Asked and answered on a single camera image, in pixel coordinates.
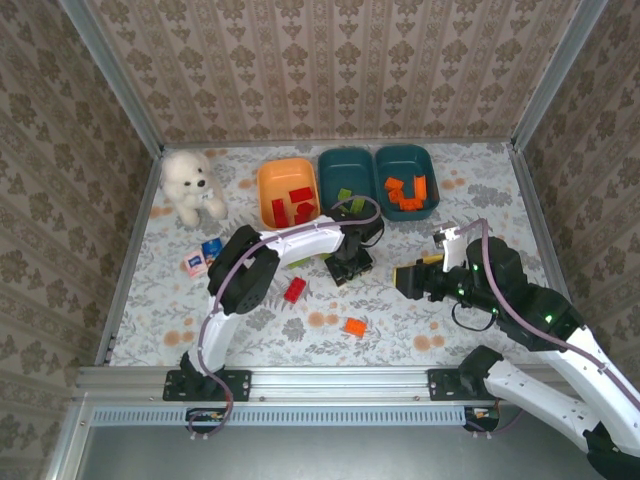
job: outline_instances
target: wall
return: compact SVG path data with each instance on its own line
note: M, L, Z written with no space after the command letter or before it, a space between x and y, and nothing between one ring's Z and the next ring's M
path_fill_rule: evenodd
M525 156L573 301L638 385L640 2L609 2Z
M55 1L0 2L0 478L40 476L151 159Z
M165 143L508 137L578 0L91 0Z

